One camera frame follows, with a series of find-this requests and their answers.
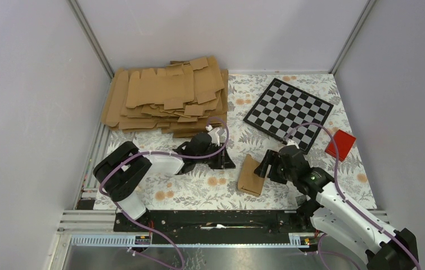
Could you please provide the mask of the brown cardboard box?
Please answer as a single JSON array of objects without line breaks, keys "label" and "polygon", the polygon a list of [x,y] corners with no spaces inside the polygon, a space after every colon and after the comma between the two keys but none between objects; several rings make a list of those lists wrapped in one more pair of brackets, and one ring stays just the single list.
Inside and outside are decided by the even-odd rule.
[{"label": "brown cardboard box", "polygon": [[260,165],[250,154],[247,154],[238,178],[238,190],[240,192],[259,197],[262,194],[265,178],[254,173]]}]

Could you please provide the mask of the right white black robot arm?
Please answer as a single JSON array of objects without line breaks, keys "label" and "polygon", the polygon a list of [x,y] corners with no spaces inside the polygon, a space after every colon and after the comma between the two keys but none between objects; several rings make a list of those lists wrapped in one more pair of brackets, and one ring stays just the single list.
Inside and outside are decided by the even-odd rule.
[{"label": "right white black robot arm", "polygon": [[322,168],[313,167],[295,145],[268,150],[254,173],[273,182],[291,182],[309,197],[297,209],[299,229],[314,228],[353,251],[367,269],[417,269],[415,235],[396,230],[339,190],[336,180]]}]

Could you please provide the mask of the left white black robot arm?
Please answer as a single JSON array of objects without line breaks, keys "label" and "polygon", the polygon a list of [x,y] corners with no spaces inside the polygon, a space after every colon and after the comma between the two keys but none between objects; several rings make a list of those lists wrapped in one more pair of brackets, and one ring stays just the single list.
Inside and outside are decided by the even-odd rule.
[{"label": "left white black robot arm", "polygon": [[135,189],[147,173],[182,175],[197,164],[216,170],[236,167],[220,135],[202,132],[171,152],[142,152],[132,141],[124,142],[94,167],[93,175],[100,184],[100,193],[128,215],[127,224],[135,231],[142,231],[148,226],[149,217]]}]

